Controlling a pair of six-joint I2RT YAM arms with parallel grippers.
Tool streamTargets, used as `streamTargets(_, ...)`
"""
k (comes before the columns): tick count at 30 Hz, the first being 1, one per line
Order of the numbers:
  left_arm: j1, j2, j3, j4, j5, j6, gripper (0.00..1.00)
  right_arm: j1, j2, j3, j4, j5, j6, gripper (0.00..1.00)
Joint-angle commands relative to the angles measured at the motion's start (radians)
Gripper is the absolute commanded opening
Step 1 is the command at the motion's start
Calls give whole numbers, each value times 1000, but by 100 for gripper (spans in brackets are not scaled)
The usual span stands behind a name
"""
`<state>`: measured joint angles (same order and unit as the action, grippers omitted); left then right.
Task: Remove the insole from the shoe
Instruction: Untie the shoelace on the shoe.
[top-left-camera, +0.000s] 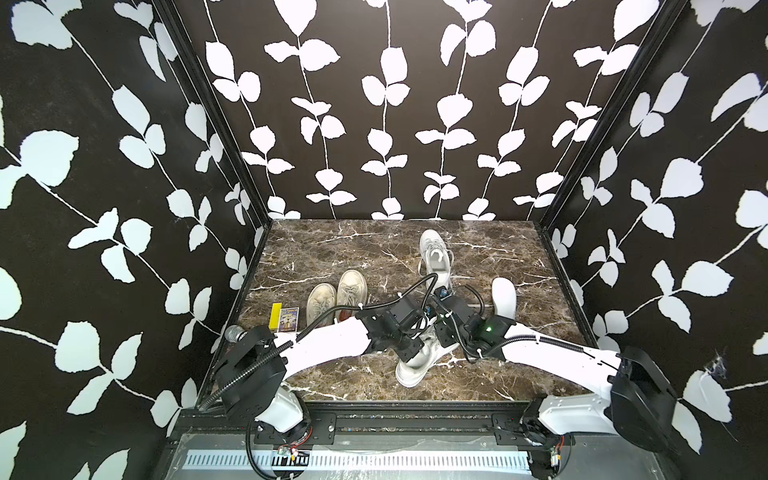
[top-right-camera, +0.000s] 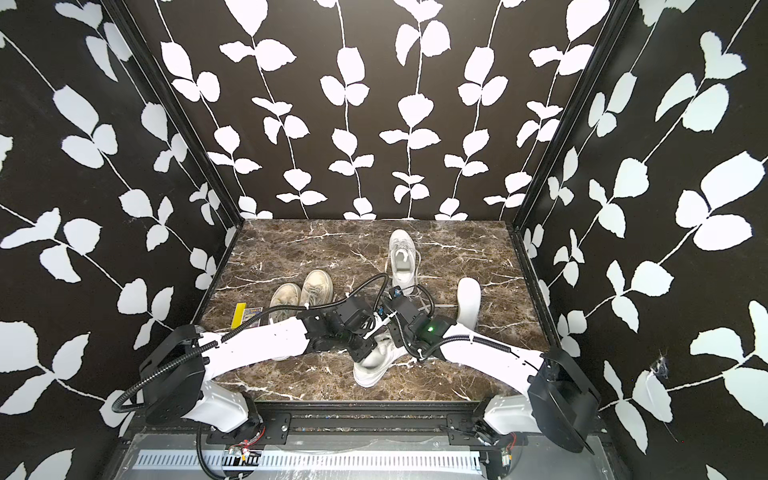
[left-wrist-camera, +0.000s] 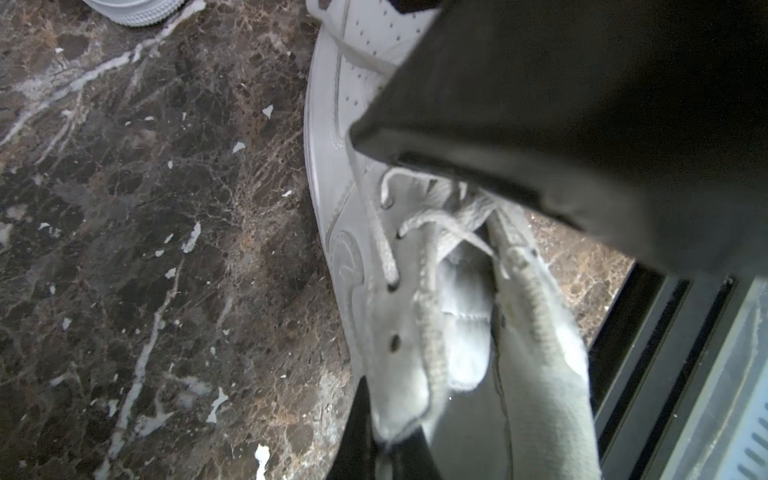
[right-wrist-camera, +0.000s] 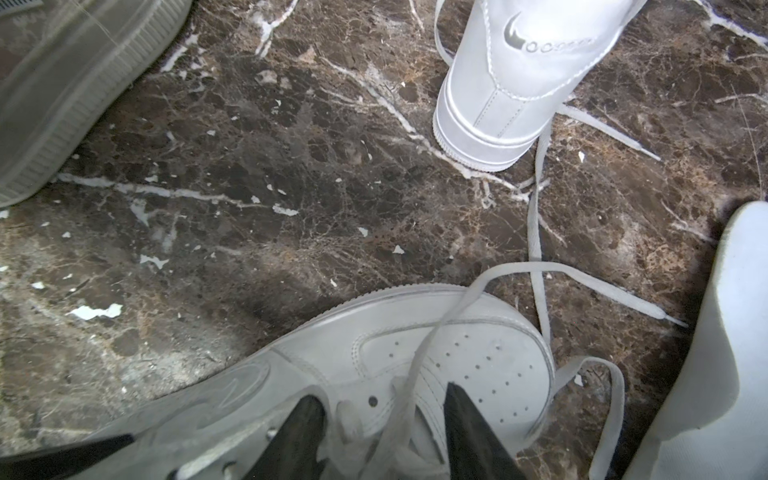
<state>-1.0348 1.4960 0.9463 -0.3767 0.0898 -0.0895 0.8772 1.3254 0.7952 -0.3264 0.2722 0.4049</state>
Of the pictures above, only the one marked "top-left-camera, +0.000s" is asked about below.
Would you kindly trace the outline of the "white sneaker one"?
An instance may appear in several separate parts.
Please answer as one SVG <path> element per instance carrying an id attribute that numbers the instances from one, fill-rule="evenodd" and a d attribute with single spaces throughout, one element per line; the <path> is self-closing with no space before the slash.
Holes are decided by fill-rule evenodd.
<path id="1" fill-rule="evenodd" d="M 395 369 L 398 382 L 407 388 L 417 386 L 426 376 L 428 370 L 434 366 L 443 356 L 451 353 L 458 344 L 456 342 L 443 347 L 438 339 L 434 327 L 434 320 L 430 321 L 428 328 L 419 336 L 423 346 L 410 360 L 400 360 Z"/>
<path id="2" fill-rule="evenodd" d="M 445 287 L 449 292 L 452 292 L 453 256 L 437 231 L 427 229 L 422 233 L 420 254 L 427 273 L 437 275 L 436 287 Z"/>

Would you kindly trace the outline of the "white shoe insole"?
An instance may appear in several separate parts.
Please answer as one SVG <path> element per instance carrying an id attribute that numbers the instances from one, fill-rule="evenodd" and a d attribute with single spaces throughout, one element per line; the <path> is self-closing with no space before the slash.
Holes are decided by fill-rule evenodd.
<path id="1" fill-rule="evenodd" d="M 497 277 L 492 281 L 491 291 L 495 314 L 515 320 L 517 292 L 513 282 L 507 278 Z"/>

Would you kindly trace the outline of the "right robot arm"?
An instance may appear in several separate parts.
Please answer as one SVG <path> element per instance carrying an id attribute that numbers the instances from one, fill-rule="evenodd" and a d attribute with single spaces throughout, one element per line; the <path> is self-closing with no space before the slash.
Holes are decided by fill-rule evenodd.
<path id="1" fill-rule="evenodd" d="M 672 447 L 676 393 L 641 349 L 623 352 L 582 346 L 540 333 L 516 319 L 517 291 L 506 278 L 492 282 L 493 314 L 485 318 L 441 287 L 431 295 L 438 337 L 472 360 L 532 367 L 584 388 L 582 395 L 534 400 L 520 427 L 534 442 L 571 433 L 618 435 L 652 452 Z"/>

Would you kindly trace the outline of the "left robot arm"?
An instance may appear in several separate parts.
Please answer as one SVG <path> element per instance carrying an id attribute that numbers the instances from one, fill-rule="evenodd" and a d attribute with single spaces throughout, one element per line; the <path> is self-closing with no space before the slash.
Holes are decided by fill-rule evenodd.
<path id="1" fill-rule="evenodd" d="M 246 458 L 263 479 L 273 476 L 257 463 L 252 450 L 257 424 L 265 424 L 295 450 L 313 432 L 310 413 L 298 396 L 283 389 L 284 380 L 306 369 L 346 357 L 394 351 L 405 363 L 427 354 L 421 335 L 427 330 L 429 297 L 438 280 L 428 274 L 401 296 L 380 304 L 334 306 L 298 333 L 278 335 L 261 325 L 240 334 L 214 367 L 218 389 L 198 410 L 221 402 L 228 420 L 246 428 Z"/>

